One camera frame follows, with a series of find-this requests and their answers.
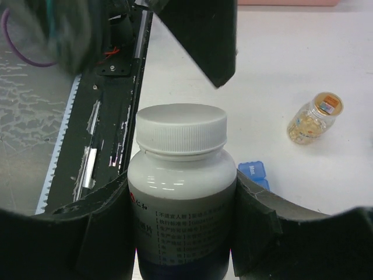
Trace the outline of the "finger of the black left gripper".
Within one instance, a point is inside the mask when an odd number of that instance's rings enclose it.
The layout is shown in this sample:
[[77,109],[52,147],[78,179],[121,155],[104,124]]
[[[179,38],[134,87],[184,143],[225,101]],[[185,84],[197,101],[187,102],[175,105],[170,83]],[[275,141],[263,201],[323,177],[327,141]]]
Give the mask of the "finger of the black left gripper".
[[149,1],[148,6],[215,87],[222,87],[233,77],[237,1]]

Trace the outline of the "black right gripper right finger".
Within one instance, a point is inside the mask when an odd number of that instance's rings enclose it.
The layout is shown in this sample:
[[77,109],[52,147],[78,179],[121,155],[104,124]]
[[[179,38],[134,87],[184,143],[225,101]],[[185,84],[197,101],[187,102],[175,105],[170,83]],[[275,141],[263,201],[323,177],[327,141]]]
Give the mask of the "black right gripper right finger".
[[327,215],[238,173],[231,253],[240,279],[371,279],[372,208]]

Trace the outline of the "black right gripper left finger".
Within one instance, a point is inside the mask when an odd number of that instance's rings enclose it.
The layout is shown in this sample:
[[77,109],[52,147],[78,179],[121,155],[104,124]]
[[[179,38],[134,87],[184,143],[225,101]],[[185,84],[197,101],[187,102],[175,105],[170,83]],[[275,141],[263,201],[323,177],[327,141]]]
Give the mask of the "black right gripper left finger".
[[1,210],[1,279],[131,279],[126,173],[53,213]]

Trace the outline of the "blue weekly pill organizer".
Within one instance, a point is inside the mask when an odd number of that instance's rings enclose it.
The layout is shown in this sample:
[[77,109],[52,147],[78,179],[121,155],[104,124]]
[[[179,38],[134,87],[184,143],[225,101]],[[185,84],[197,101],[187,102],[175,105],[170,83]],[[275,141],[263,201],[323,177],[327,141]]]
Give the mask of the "blue weekly pill organizer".
[[266,170],[263,162],[255,161],[239,163],[238,169],[254,183],[257,183],[264,189],[270,191],[269,182],[266,179]]

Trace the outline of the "white cap dark pill bottle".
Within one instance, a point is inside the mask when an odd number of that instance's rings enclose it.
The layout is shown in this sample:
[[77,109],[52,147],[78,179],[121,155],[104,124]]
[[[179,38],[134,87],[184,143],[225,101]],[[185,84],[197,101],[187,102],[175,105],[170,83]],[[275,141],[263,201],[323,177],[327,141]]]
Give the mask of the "white cap dark pill bottle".
[[230,258],[237,168],[231,155],[131,159],[129,194],[143,279],[223,279]]

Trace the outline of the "white bottle screw cap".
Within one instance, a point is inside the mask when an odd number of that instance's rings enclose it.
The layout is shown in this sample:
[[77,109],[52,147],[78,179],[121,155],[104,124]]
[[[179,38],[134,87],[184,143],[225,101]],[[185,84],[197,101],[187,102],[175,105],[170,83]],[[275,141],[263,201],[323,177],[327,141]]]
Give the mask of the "white bottle screw cap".
[[136,141],[141,149],[161,155],[199,155],[227,142],[227,113],[192,103],[143,108],[136,115]]

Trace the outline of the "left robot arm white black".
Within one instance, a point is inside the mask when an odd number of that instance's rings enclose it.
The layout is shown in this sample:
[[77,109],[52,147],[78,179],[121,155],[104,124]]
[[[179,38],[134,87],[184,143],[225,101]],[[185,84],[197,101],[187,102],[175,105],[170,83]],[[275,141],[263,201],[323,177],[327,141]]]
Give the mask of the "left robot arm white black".
[[[108,43],[109,15],[129,1],[6,1],[69,74],[97,62]],[[215,87],[235,74],[236,1],[146,1]]]

